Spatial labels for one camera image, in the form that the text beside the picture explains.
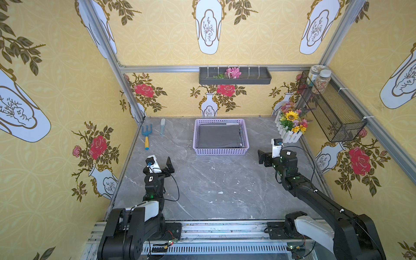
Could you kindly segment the purple plastic basket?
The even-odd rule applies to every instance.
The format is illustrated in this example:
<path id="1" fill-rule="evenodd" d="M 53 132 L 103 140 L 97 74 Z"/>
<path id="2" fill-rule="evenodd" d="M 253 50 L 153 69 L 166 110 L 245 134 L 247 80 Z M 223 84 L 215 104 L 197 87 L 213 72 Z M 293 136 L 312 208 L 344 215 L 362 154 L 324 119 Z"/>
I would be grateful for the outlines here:
<path id="1" fill-rule="evenodd" d="M 193 149 L 199 156 L 244 155 L 250 148 L 244 119 L 195 120 Z"/>

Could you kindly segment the plain grey pillowcase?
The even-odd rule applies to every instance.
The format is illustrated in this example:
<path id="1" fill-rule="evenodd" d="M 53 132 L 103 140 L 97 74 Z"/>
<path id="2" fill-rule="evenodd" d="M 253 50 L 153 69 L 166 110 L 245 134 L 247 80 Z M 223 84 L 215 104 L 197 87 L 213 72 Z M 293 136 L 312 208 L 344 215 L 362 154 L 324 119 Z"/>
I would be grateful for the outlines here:
<path id="1" fill-rule="evenodd" d="M 245 148 L 237 123 L 199 126 L 197 148 Z"/>

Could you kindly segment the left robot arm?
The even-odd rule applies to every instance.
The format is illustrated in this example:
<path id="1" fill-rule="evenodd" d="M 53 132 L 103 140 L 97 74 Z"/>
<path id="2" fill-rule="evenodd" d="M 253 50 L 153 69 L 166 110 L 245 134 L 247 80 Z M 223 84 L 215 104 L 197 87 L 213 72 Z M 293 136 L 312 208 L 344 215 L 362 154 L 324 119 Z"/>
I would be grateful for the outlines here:
<path id="1" fill-rule="evenodd" d="M 171 158 L 168 157 L 166 167 L 161 168 L 155 156 L 147 157 L 143 173 L 143 202 L 129 209 L 117 208 L 110 212 L 97 249 L 97 259 L 137 260 L 150 238 L 165 236 L 164 183 L 165 178 L 174 173 Z"/>

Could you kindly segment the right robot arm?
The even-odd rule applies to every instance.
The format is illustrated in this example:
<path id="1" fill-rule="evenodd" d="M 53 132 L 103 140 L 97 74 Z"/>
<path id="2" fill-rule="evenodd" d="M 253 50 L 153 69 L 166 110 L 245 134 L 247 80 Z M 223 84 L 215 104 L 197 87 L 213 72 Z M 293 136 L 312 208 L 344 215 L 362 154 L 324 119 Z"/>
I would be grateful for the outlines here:
<path id="1" fill-rule="evenodd" d="M 308 204 L 334 232 L 327 249 L 338 260 L 385 260 L 374 222 L 365 214 L 357 215 L 316 189 L 297 167 L 296 152 L 282 150 L 278 157 L 258 151 L 259 163 L 273 167 L 284 189 Z"/>

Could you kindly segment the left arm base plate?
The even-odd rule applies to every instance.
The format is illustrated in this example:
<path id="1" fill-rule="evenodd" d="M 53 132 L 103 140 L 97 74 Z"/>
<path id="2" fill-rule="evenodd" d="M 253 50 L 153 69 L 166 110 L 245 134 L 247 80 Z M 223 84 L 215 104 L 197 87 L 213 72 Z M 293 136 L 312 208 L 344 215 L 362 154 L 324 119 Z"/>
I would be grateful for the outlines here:
<path id="1" fill-rule="evenodd" d="M 165 225 L 165 229 L 156 235 L 155 241 L 169 241 L 172 239 L 181 240 L 182 235 L 182 223 L 180 222 L 168 222 Z"/>

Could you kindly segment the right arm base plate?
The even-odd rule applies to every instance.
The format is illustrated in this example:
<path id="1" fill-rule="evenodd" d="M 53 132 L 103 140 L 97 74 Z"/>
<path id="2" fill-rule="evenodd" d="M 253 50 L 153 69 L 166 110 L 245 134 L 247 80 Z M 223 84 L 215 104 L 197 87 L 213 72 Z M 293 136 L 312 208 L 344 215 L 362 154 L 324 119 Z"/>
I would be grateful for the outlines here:
<path id="1" fill-rule="evenodd" d="M 295 227 L 295 224 L 286 222 L 268 222 L 264 232 L 269 235 L 270 239 L 309 239 L 301 235 Z"/>

